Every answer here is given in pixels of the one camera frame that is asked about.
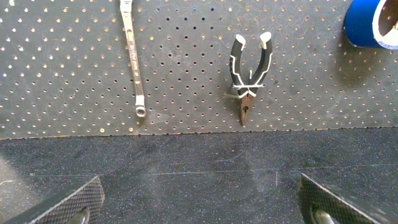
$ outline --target hand tool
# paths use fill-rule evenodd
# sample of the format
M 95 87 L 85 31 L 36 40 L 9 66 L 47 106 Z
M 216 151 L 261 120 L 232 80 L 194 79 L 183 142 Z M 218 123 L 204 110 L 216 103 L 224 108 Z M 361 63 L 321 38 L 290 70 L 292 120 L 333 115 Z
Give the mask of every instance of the hand tool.
M 265 32 L 260 36 L 261 40 L 261 59 L 256 72 L 252 76 L 250 70 L 248 84 L 245 84 L 241 76 L 241 54 L 246 43 L 246 40 L 241 35 L 236 35 L 234 44 L 231 50 L 231 57 L 229 59 L 229 71 L 231 72 L 233 86 L 238 89 L 238 96 L 241 99 L 240 117 L 242 126 L 246 125 L 246 121 L 250 115 L 253 104 L 253 99 L 256 97 L 259 87 L 264 87 L 262 81 L 267 75 L 272 57 L 272 42 L 271 33 Z
M 132 0 L 120 0 L 120 11 L 122 13 L 124 30 L 126 31 L 127 46 L 129 47 L 132 79 L 136 87 L 136 114 L 138 117 L 143 118 L 147 111 L 145 109 L 145 96 L 138 67 L 136 40 L 134 40 L 134 32 L 132 29 L 131 6 Z

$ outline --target blue tape roll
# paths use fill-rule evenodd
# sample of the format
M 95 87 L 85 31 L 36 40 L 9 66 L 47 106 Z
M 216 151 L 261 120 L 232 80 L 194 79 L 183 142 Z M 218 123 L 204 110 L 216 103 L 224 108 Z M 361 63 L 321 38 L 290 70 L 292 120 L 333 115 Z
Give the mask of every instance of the blue tape roll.
M 397 1 L 395 3 L 386 0 L 354 0 L 352 2 L 345 17 L 346 35 L 352 44 L 357 47 L 398 49 L 398 27 L 391 27 L 391 32 L 384 35 L 379 31 L 379 22 L 384 22 L 379 21 L 379 18 L 386 2 L 389 3 L 389 7 L 398 8 Z

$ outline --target metal wrench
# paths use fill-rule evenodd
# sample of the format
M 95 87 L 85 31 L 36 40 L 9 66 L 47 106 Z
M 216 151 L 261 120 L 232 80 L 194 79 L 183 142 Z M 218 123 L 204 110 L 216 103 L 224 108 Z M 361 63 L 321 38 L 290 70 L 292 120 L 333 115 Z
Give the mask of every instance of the metal wrench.
M 134 40 L 132 29 L 131 6 L 132 0 L 120 0 L 120 11 L 122 12 L 124 30 L 126 31 L 127 46 L 129 47 L 132 79 L 136 87 L 136 114 L 138 117 L 143 118 L 147 114 L 147 111 L 145 109 L 145 96 L 138 67 L 136 40 Z

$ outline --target perforated metal panel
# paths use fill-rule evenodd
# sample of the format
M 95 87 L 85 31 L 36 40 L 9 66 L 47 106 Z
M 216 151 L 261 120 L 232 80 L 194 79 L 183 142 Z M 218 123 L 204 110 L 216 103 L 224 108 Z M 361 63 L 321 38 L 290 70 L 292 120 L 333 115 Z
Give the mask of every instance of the perforated metal panel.
M 350 1 L 134 1 L 145 119 L 134 114 L 119 1 L 10 2 L 0 2 L 0 138 L 398 123 L 398 53 L 348 43 Z M 265 31 L 274 58 L 243 128 L 231 44 L 246 38 L 248 74 Z

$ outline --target roll of tape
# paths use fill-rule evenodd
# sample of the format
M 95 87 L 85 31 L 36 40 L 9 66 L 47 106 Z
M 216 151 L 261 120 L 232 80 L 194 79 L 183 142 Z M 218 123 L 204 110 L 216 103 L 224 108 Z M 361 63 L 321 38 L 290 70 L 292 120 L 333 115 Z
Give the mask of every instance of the roll of tape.
M 354 0 L 345 18 L 348 40 L 357 47 L 398 49 L 398 1 Z

